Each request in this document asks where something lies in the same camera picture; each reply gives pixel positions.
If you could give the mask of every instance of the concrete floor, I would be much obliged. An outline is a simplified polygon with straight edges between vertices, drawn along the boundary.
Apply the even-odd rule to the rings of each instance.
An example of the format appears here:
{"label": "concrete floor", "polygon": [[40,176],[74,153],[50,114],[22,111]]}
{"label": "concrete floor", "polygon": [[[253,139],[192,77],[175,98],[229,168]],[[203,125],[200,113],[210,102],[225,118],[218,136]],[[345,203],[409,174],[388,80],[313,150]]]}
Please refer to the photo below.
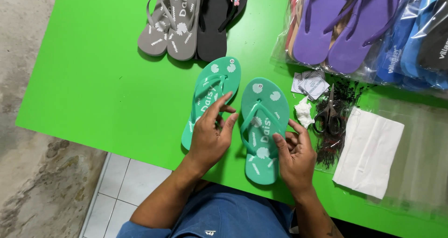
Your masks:
{"label": "concrete floor", "polygon": [[0,0],[0,238],[77,237],[106,153],[14,126],[55,0]]}

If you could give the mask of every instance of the gray flip-flop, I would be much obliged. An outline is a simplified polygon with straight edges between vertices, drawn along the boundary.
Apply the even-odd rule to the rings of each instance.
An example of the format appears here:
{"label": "gray flip-flop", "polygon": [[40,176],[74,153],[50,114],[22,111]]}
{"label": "gray flip-flop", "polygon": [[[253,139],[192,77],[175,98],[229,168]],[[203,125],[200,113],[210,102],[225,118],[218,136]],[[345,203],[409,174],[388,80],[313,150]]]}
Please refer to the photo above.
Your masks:
{"label": "gray flip-flop", "polygon": [[146,5],[146,14],[148,24],[138,37],[138,47],[146,54],[151,56],[160,56],[167,51],[169,19],[164,11],[166,8],[163,1],[169,4],[169,0],[157,0],[154,12],[149,13],[149,2]]}
{"label": "gray flip-flop", "polygon": [[185,61],[196,53],[196,36],[200,0],[169,0],[171,13],[165,8],[171,27],[168,32],[168,54]]}

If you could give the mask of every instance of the hand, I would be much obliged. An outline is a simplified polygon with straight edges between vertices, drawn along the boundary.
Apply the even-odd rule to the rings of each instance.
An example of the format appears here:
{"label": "hand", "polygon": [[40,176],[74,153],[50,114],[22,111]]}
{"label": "hand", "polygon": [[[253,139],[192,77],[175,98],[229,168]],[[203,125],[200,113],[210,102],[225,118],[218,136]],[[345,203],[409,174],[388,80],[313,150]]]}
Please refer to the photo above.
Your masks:
{"label": "hand", "polygon": [[280,175],[294,200],[299,202],[304,196],[315,194],[312,180],[317,153],[304,127],[291,119],[288,125],[296,132],[286,132],[286,140],[280,134],[272,138],[279,150]]}
{"label": "hand", "polygon": [[[230,147],[232,130],[238,114],[231,106],[224,104],[232,92],[215,101],[194,125],[191,147],[184,161],[202,177],[213,167]],[[233,113],[226,121],[219,112]]]}

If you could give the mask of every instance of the mint green flip-flop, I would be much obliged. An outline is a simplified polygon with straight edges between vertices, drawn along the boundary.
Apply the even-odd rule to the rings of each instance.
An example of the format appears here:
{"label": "mint green flip-flop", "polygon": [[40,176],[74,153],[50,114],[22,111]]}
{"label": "mint green flip-flop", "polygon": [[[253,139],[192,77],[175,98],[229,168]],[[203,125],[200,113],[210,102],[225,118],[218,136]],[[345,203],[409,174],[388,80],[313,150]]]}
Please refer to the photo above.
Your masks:
{"label": "mint green flip-flop", "polygon": [[[241,140],[247,148],[245,172],[253,182],[270,185],[279,173],[278,150],[272,134],[284,137],[289,105],[280,88],[265,78],[249,82],[241,98]],[[249,141],[244,138],[248,132]]]}
{"label": "mint green flip-flop", "polygon": [[185,149],[190,150],[191,137],[196,121],[212,103],[224,94],[233,91],[233,97],[238,90],[240,80],[240,62],[234,57],[218,58],[202,70],[194,85],[191,113],[182,133],[182,145]]}

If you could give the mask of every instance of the white floor tile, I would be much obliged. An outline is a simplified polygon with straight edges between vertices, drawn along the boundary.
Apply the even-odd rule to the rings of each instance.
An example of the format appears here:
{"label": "white floor tile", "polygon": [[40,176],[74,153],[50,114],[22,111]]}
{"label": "white floor tile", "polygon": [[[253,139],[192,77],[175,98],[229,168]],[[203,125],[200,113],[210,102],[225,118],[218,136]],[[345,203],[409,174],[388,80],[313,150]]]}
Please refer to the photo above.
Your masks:
{"label": "white floor tile", "polygon": [[103,181],[99,187],[100,193],[115,199],[118,197],[118,192],[120,192],[121,183],[125,177],[129,160],[130,158],[111,154],[106,172],[104,173]]}
{"label": "white floor tile", "polygon": [[135,209],[137,209],[136,206],[117,200],[104,238],[115,238],[121,226],[131,218]]}
{"label": "white floor tile", "polygon": [[118,199],[138,206],[170,174],[171,170],[131,159]]}
{"label": "white floor tile", "polygon": [[86,238],[103,238],[108,227],[116,199],[98,194],[93,205],[92,214],[87,222]]}

